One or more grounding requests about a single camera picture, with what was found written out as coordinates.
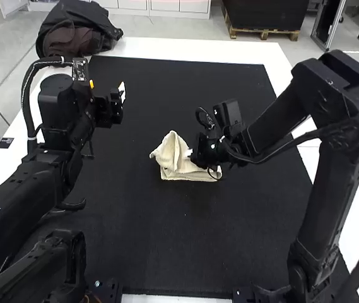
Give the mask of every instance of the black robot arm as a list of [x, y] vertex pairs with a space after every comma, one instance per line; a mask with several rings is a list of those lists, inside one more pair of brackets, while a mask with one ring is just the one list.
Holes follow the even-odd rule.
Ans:
[[0, 302], [81, 302], [85, 267], [84, 234], [55, 230], [0, 273]]
[[[85, 206], [85, 202], [64, 202], [75, 185], [83, 158], [88, 157], [81, 154], [82, 149], [89, 143], [92, 153], [90, 143], [95, 128], [110, 128], [122, 121], [121, 92], [114, 88], [106, 96], [94, 95], [86, 59], [67, 62], [55, 57], [33, 63], [26, 73], [23, 92], [29, 92], [38, 68], [53, 65], [72, 66], [73, 76], [55, 74], [40, 84], [38, 104], [42, 124], [37, 129], [33, 127], [29, 99], [26, 101], [22, 94], [28, 155], [0, 185], [0, 267], [53, 208], [80, 210]], [[40, 129], [45, 142], [37, 144]]]
[[[359, 185], [359, 63], [333, 51], [297, 64], [292, 74], [289, 87], [249, 126], [235, 100], [213, 107], [218, 127], [199, 109], [196, 116], [206, 132], [197, 136], [191, 160], [209, 169], [223, 162], [259, 164], [304, 141], [322, 140], [305, 218], [288, 255], [291, 287], [263, 292], [266, 300], [272, 296], [278, 302], [306, 303], [330, 283], [340, 255], [339, 237]], [[284, 142], [309, 116], [317, 130]], [[359, 262], [334, 300], [347, 302], [358, 287]]]

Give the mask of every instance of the black bag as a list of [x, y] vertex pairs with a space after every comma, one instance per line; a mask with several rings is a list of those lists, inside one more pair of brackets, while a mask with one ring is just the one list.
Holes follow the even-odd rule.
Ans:
[[[123, 31], [111, 24], [108, 19], [109, 12], [98, 3], [90, 3], [79, 0], [60, 0], [52, 11], [47, 15], [40, 27], [36, 39], [36, 53], [39, 58], [47, 57], [47, 49], [51, 41], [44, 44], [45, 38], [49, 33], [60, 28], [89, 28], [92, 30], [91, 49], [89, 53], [82, 54], [79, 43], [75, 54], [71, 53], [71, 44], [66, 54], [58, 53], [59, 56], [82, 56], [91, 55], [98, 52], [109, 51], [112, 48], [112, 41], [118, 41], [123, 36]], [[72, 37], [65, 37], [55, 44], [61, 44], [58, 49], [62, 50], [62, 43], [68, 43]]]

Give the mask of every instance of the metal frame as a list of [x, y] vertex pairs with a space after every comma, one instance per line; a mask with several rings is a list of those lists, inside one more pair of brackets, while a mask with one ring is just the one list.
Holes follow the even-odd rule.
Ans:
[[317, 18], [315, 19], [315, 23], [314, 23], [314, 27], [312, 29], [312, 33], [311, 33], [311, 38], [312, 40], [314, 40], [314, 42], [325, 52], [329, 51], [329, 48], [332, 44], [333, 38], [335, 36], [336, 33], [336, 29], [339, 25], [339, 20], [343, 14], [343, 10], [344, 10], [344, 5], [346, 4], [346, 0], [341, 0], [341, 2], [339, 3], [339, 7], [338, 10], [336, 11], [336, 15], [335, 15], [335, 19], [333, 20], [333, 24], [332, 27], [330, 28], [330, 33], [328, 36], [328, 39], [326, 41], [326, 43], [323, 43], [321, 40], [318, 39], [317, 37], [317, 28], [318, 28], [318, 23], [319, 23], [319, 19], [321, 17], [322, 14], [322, 10], [324, 9], [324, 3], [326, 2], [326, 0], [324, 0], [320, 5], [319, 5], [319, 9], [318, 9], [318, 15]]

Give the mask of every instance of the white cabinet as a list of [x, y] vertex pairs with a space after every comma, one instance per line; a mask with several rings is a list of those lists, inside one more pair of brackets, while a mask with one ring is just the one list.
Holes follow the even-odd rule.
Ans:
[[117, 0], [119, 8], [147, 10], [147, 0]]
[[[46, 0], [39, 0], [37, 2], [29, 0], [0, 0], [0, 6], [2, 6], [2, 10], [6, 8], [3, 13], [7, 15], [8, 11], [14, 11], [27, 2], [29, 2], [28, 8], [30, 11], [50, 11], [56, 5], [55, 2], [48, 3], [43, 1]], [[109, 14], [116, 15], [210, 18], [211, 0], [96, 0], [96, 2], [106, 8]]]
[[188, 13], [207, 13], [208, 10], [208, 0], [180, 0], [179, 11], [184, 11]]
[[179, 11], [179, 0], [151, 0], [154, 11]]
[[104, 8], [118, 8], [117, 0], [97, 0], [97, 3]]
[[4, 18], [28, 5], [28, 0], [0, 0], [0, 9]]

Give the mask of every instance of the fabric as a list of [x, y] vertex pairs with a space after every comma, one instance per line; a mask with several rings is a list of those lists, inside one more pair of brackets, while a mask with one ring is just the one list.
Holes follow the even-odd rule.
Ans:
[[110, 50], [112, 41], [118, 41], [123, 31], [111, 24], [108, 15], [95, 1], [60, 0], [40, 27], [36, 39], [39, 58], [52, 54], [49, 47], [54, 45], [58, 56], [87, 56]]
[[87, 27], [75, 28], [73, 23], [68, 27], [57, 28], [49, 32], [44, 40], [44, 55], [74, 57], [98, 52], [102, 39], [98, 32]]
[[150, 153], [160, 165], [162, 180], [188, 180], [214, 182], [222, 177], [221, 168], [217, 172], [201, 169], [191, 162], [190, 149], [175, 131], [170, 131], [162, 143]]

